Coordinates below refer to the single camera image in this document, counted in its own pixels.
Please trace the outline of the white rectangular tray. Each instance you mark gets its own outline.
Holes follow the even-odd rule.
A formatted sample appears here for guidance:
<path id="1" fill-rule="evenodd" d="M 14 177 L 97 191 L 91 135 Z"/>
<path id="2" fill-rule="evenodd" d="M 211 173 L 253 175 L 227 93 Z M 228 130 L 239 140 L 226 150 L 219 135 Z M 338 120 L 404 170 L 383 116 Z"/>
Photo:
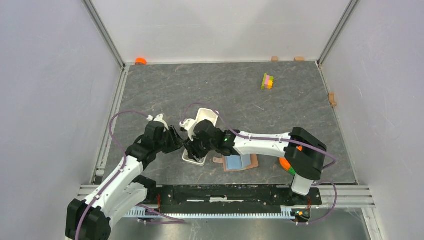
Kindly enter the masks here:
<path id="1" fill-rule="evenodd" d="M 197 115 L 196 115 L 196 118 L 194 120 L 197 121 L 196 126 L 198 125 L 199 122 L 206 120 L 206 121 L 211 122 L 212 125 L 215 127 L 217 125 L 218 118 L 219 118 L 218 115 L 213 110 L 208 109 L 208 108 L 201 107 L 197 111 Z M 182 155 L 182 160 L 185 161 L 185 162 L 187 162 L 187 163 L 189 163 L 189 164 L 193 164 L 193 165 L 196 165 L 196 166 L 204 166 L 205 163 L 206 163 L 207 156 L 208 155 L 206 155 L 206 157 L 204 157 L 202 159 L 202 162 L 195 162 L 195 161 L 190 160 L 188 158 L 188 152 L 185 149 L 184 152 L 183 152 L 183 155 Z"/>

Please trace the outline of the brown leather card holder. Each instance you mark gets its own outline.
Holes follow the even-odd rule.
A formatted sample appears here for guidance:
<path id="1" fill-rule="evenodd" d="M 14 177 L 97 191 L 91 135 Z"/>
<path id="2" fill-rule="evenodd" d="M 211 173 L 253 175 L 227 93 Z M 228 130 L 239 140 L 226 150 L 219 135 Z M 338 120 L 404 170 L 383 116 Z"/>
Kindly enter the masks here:
<path id="1" fill-rule="evenodd" d="M 245 171 L 259 166 L 256 154 L 214 157 L 212 161 L 216 164 L 222 164 L 224 172 Z"/>

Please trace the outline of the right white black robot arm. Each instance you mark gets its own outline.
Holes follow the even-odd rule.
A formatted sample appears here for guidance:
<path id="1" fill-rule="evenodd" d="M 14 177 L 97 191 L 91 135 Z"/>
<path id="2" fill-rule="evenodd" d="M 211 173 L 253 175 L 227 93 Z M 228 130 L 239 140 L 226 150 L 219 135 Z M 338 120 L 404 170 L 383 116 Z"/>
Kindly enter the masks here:
<path id="1" fill-rule="evenodd" d="M 284 158 L 295 171 L 289 189 L 289 199 L 302 204 L 309 198 L 313 183 L 324 170 L 327 146 L 301 127 L 289 133 L 256 134 L 240 130 L 221 130 L 207 119 L 200 122 L 187 119 L 180 124 L 187 132 L 184 147 L 188 158 L 198 161 L 209 152 L 223 156 L 263 155 Z"/>

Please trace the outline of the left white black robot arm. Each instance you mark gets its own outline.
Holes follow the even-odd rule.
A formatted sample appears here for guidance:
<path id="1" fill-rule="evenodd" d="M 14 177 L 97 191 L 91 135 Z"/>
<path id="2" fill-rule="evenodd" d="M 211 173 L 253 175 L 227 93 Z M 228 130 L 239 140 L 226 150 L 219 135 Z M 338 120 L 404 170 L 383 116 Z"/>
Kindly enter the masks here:
<path id="1" fill-rule="evenodd" d="M 133 207 L 156 200 L 156 182 L 142 173 L 157 154 L 177 151 L 183 142 L 174 126 L 149 122 L 106 180 L 84 199 L 70 202 L 65 236 L 72 240 L 107 240 L 113 227 Z"/>

